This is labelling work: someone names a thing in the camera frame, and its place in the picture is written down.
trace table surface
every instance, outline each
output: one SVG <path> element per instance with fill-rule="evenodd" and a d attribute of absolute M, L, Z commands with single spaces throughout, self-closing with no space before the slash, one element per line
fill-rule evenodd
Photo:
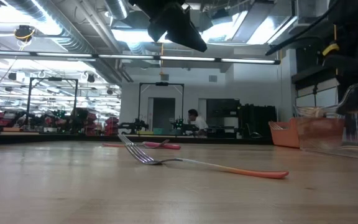
<path fill-rule="evenodd" d="M 125 148 L 101 145 L 0 145 L 0 223 L 358 223 L 358 159 L 274 146 L 147 150 L 157 158 L 290 171 L 273 180 L 182 162 L 147 166 Z"/>

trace person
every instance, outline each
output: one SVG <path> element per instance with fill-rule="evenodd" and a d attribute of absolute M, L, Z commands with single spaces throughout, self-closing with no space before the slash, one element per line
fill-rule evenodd
<path fill-rule="evenodd" d="M 199 131 L 197 132 L 197 136 L 203 137 L 207 135 L 206 129 L 208 128 L 208 125 L 206 124 L 203 117 L 198 116 L 198 112 L 194 109 L 191 109 L 188 111 L 189 120 L 192 124 L 194 124 Z"/>

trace fork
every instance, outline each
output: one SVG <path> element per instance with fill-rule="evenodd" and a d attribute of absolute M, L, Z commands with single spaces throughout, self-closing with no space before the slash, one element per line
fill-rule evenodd
<path fill-rule="evenodd" d="M 180 149 L 179 145 L 167 144 L 168 142 L 169 142 L 169 140 L 165 140 L 165 141 L 163 141 L 161 143 L 143 142 L 142 144 L 136 144 L 136 146 L 146 147 L 147 149 L 158 149 L 158 148 L 174 149 L 174 150 L 179 150 Z M 104 147 L 125 147 L 125 145 L 108 144 L 108 143 L 104 143 L 103 146 Z"/>
<path fill-rule="evenodd" d="M 234 174 L 242 174 L 242 175 L 249 175 L 254 177 L 264 177 L 264 178 L 271 178 L 271 179 L 282 179 L 289 174 L 289 171 L 256 171 L 256 170 L 244 170 L 244 169 L 237 169 L 233 167 L 226 167 L 220 166 L 216 164 L 210 164 L 207 162 L 200 162 L 194 161 L 191 159 L 180 159 L 180 158 L 173 158 L 173 159 L 164 159 L 164 160 L 155 160 L 148 156 L 145 152 L 143 152 L 136 144 L 131 142 L 127 137 L 124 135 L 119 134 L 119 139 L 125 144 L 125 147 L 129 151 L 129 153 L 137 159 L 139 162 L 146 164 L 146 165 L 161 165 L 165 162 L 187 162 L 191 164 L 199 164 L 204 165 L 206 167 L 215 168 L 217 170 L 223 172 L 230 172 Z"/>

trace fork tines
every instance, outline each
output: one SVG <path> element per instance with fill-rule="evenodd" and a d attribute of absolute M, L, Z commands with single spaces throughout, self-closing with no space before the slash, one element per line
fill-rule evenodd
<path fill-rule="evenodd" d="M 144 153 L 139 147 L 136 146 L 131 140 L 122 134 L 118 135 L 119 139 L 125 144 L 125 147 L 129 153 L 138 161 L 144 164 L 150 164 L 154 162 L 154 159 Z"/>

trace doorway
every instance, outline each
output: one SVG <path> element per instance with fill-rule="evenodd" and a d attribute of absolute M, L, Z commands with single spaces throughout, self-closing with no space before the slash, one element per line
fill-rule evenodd
<path fill-rule="evenodd" d="M 153 128 L 163 128 L 169 131 L 172 128 L 171 121 L 175 120 L 175 99 L 154 98 L 153 103 Z"/>

